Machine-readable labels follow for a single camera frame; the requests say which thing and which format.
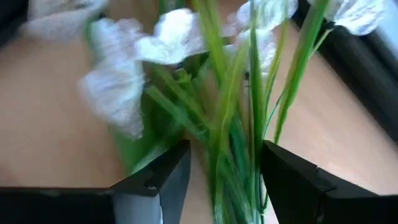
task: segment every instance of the bouquet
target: bouquet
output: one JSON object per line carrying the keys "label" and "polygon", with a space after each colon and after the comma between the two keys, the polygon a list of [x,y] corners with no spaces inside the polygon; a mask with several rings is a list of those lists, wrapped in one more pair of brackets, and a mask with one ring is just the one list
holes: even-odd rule
{"label": "bouquet", "polygon": [[[154,35],[143,33],[134,19],[98,17],[106,0],[60,1],[46,10],[38,2],[47,1],[36,0],[25,29],[48,40],[86,31],[95,62],[79,82],[82,96],[117,132],[125,147],[122,157],[139,158],[131,173],[175,144],[186,129],[203,144],[215,223],[262,223],[269,199],[260,173],[261,149],[271,119],[277,114],[273,141],[278,144],[305,67],[333,27],[365,35],[384,10],[382,1],[308,1],[312,6],[275,103],[271,94],[297,0],[250,0],[224,25],[215,1],[193,0],[195,13],[176,9],[183,1],[171,6],[160,1]],[[334,26],[318,36],[324,19]],[[276,41],[272,30],[279,24]],[[235,41],[226,44],[230,36]],[[209,81],[216,93],[210,93]]]}

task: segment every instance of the white flower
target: white flower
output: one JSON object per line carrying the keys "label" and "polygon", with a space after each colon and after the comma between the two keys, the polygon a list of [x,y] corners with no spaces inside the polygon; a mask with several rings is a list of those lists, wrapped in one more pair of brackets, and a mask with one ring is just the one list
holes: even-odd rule
{"label": "white flower", "polygon": [[109,0],[30,0],[23,31],[45,40],[70,40],[80,35],[87,21]]}
{"label": "white flower", "polygon": [[331,0],[325,18],[353,35],[366,35],[377,27],[384,10],[384,0]]}
{"label": "white flower", "polygon": [[161,16],[154,36],[138,40],[135,46],[137,59],[169,65],[206,51],[198,16],[189,9],[177,9]]}
{"label": "white flower", "polygon": [[[260,69],[262,76],[268,75],[269,67],[272,63],[272,59],[276,53],[275,35],[272,31],[266,29],[256,29],[257,36],[257,50],[259,52]],[[234,44],[226,46],[225,51],[235,54],[239,45],[242,41],[250,39],[250,30],[241,32],[236,37],[236,42]]]}
{"label": "white flower", "polygon": [[115,24],[102,19],[93,24],[92,38],[101,61],[80,80],[83,98],[90,108],[110,124],[138,139],[142,136],[141,95],[145,74],[141,61],[134,59],[129,39],[134,21]]}
{"label": "white flower", "polygon": [[[288,15],[292,17],[297,10],[297,0],[287,0]],[[272,30],[281,24],[285,17],[285,6],[282,0],[254,0],[257,11],[257,26],[260,29]],[[250,27],[250,1],[244,3],[236,12],[229,15],[229,26],[235,27],[237,32]]]}

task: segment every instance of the table surface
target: table surface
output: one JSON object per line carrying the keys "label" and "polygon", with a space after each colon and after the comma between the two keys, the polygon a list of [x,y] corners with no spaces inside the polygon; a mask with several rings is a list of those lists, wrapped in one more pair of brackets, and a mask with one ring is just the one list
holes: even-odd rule
{"label": "table surface", "polygon": [[[240,2],[221,1],[222,15]],[[131,4],[113,0],[112,17],[148,14]],[[298,36],[291,26],[277,93]],[[78,94],[76,82],[89,70],[80,39],[51,44],[20,37],[1,49],[0,185],[104,187],[123,178],[106,124]],[[280,145],[373,192],[398,194],[396,145],[319,55],[308,64]],[[182,223],[207,223],[208,204],[205,176],[194,157]]]}

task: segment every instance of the grass blade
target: grass blade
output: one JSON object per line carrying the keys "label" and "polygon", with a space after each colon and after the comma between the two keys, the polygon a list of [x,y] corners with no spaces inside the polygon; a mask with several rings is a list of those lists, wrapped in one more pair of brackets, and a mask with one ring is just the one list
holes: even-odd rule
{"label": "grass blade", "polygon": [[200,131],[195,124],[189,119],[188,114],[181,106],[171,102],[158,88],[149,86],[145,92],[152,97],[164,110],[169,112],[176,121],[185,126],[196,138],[205,141],[204,132]]}
{"label": "grass blade", "polygon": [[219,172],[224,180],[226,192],[234,205],[235,215],[240,218],[239,223],[252,223],[251,208],[243,183],[240,181],[239,172],[236,170],[232,158],[227,154],[221,154]]}
{"label": "grass blade", "polygon": [[225,141],[228,139],[229,125],[231,118],[235,114],[240,87],[243,80],[243,71],[246,66],[246,57],[249,51],[249,43],[246,41],[239,48],[234,60],[231,62],[228,71],[225,73],[225,80],[221,84],[219,97],[216,104],[215,117],[213,118],[214,127],[211,131],[210,145],[220,144],[215,148],[227,149]]}
{"label": "grass blade", "polygon": [[318,48],[321,46],[321,44],[323,43],[323,41],[328,37],[328,35],[330,34],[331,31],[333,31],[334,29],[327,29],[324,31],[324,33],[322,34],[321,38],[318,40],[317,44],[315,44],[311,54],[310,54],[310,58],[312,57],[312,55],[315,54],[315,52],[318,50]]}
{"label": "grass blade", "polygon": [[293,103],[300,81],[303,77],[305,67],[307,66],[309,56],[312,53],[315,39],[321,28],[323,15],[327,9],[330,0],[317,0],[313,4],[304,20],[301,30],[300,40],[294,53],[293,61],[287,76],[284,87],[284,96],[280,104],[280,110],[277,120],[277,127],[274,135],[274,142],[278,144],[282,128],[287,118],[289,107]]}
{"label": "grass blade", "polygon": [[215,12],[213,2],[210,2],[206,6],[202,0],[194,0],[193,4],[199,12],[207,49],[210,51],[210,58],[216,70],[217,79],[221,83],[224,79],[224,73],[227,70],[228,58],[224,53],[223,38],[220,36],[220,19],[217,16],[218,14]]}
{"label": "grass blade", "polygon": [[[271,93],[272,93],[272,90],[274,88],[274,83],[275,83],[276,76],[278,74],[279,64],[280,64],[280,61],[282,60],[283,49],[284,49],[284,46],[285,46],[285,41],[286,41],[286,38],[287,38],[288,27],[289,27],[289,15],[288,15],[288,4],[287,4],[287,1],[284,1],[284,4],[285,4],[285,12],[284,12],[285,13],[285,20],[282,23],[282,32],[280,34],[280,39],[278,41],[276,54],[275,54],[274,59],[272,60],[271,68],[270,68],[268,76],[266,78],[266,87],[265,87],[266,95],[265,95],[265,103],[264,103],[265,104],[264,105],[265,106],[265,109],[264,109],[265,110],[265,114],[264,114],[264,116],[265,116],[265,119],[267,119],[268,121],[271,120],[270,119],[271,116],[270,116],[270,118],[268,117],[268,107],[269,107],[269,103],[270,103],[270,100],[271,100]],[[262,134],[262,138],[263,139],[266,137],[266,134],[267,134],[267,129],[268,129],[267,123],[266,123],[266,125],[264,127],[264,132]]]}
{"label": "grass blade", "polygon": [[153,68],[155,73],[163,79],[166,86],[175,94],[175,96],[203,123],[205,127],[209,128],[210,124],[201,107],[178,85],[177,81],[173,79],[169,71],[159,65],[154,65]]}

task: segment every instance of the green leaf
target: green leaf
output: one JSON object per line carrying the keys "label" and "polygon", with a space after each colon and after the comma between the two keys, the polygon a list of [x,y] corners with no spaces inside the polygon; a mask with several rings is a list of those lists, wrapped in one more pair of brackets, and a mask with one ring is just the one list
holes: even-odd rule
{"label": "green leaf", "polygon": [[221,84],[216,103],[215,117],[213,118],[214,126],[210,132],[210,145],[214,148],[228,148],[226,145],[227,133],[231,118],[236,111],[248,50],[249,43],[246,41],[241,45],[228,70],[225,72],[225,80]]}
{"label": "green leaf", "polygon": [[148,153],[135,165],[131,174],[141,170],[154,159],[169,150],[171,146],[181,139],[183,134],[183,127],[180,123],[176,122],[176,120],[171,120],[170,124],[165,127],[165,130],[167,130],[165,134],[160,139],[154,141],[153,147],[151,147]]}
{"label": "green leaf", "polygon": [[196,138],[205,141],[204,132],[200,131],[195,124],[190,120],[187,112],[181,106],[175,105],[171,102],[161,91],[155,86],[149,86],[145,92],[152,97],[164,110],[169,112],[174,119],[181,125],[185,126]]}
{"label": "green leaf", "polygon": [[166,84],[166,86],[175,94],[175,96],[203,123],[207,128],[210,127],[203,110],[196,103],[195,99],[191,98],[185,90],[183,90],[172,77],[172,75],[162,66],[154,65],[154,71],[158,74]]}
{"label": "green leaf", "polygon": [[315,44],[311,54],[310,54],[310,58],[312,57],[312,55],[315,54],[315,52],[318,50],[318,48],[321,46],[321,44],[323,43],[323,41],[328,37],[328,35],[330,34],[331,31],[333,31],[334,28],[332,29],[327,29],[324,31],[324,33],[322,34],[321,38],[318,40],[317,44]]}
{"label": "green leaf", "polygon": [[274,136],[274,142],[276,144],[279,142],[289,107],[292,105],[297,94],[300,81],[312,53],[313,45],[321,28],[323,15],[328,7],[329,1],[330,0],[315,1],[304,20],[300,40],[298,41],[293,61],[287,75],[287,81],[284,87],[285,94],[282,97],[282,102],[280,104],[277,127]]}
{"label": "green leaf", "polygon": [[249,174],[249,154],[248,146],[246,145],[246,135],[244,133],[243,125],[238,116],[235,115],[232,118],[231,127],[231,150],[234,156],[234,161],[236,167],[238,168],[238,173],[241,176],[241,181],[244,185],[248,184],[248,174]]}
{"label": "green leaf", "polygon": [[275,83],[276,76],[278,74],[279,64],[280,64],[280,61],[282,59],[283,49],[284,49],[284,46],[285,46],[285,41],[286,41],[286,38],[287,38],[288,28],[289,28],[288,3],[287,3],[286,0],[284,1],[284,4],[285,4],[285,12],[284,12],[285,13],[285,20],[282,23],[282,32],[280,34],[280,38],[279,38],[279,41],[278,41],[276,54],[275,54],[274,59],[272,60],[271,68],[270,68],[268,76],[266,78],[266,95],[265,95],[265,103],[264,103],[265,104],[265,114],[264,114],[264,116],[268,120],[268,122],[266,123],[266,125],[264,127],[264,132],[262,134],[262,138],[263,139],[266,137],[269,121],[271,120],[273,112],[274,112],[273,111],[271,113],[272,115],[270,115],[270,117],[268,117],[268,107],[269,107],[269,103],[270,103],[270,100],[271,100],[271,93],[272,93],[272,90],[274,88],[274,83]]}
{"label": "green leaf", "polygon": [[206,6],[202,0],[193,0],[193,4],[200,15],[201,28],[205,34],[207,49],[210,51],[210,58],[215,67],[217,79],[221,83],[228,66],[228,58],[225,55],[223,38],[220,36],[222,30],[218,13],[214,3],[208,2]]}
{"label": "green leaf", "polygon": [[235,215],[241,219],[239,223],[252,223],[252,211],[249,200],[232,158],[225,153],[221,153],[219,163],[219,173],[224,180],[226,192],[234,204]]}

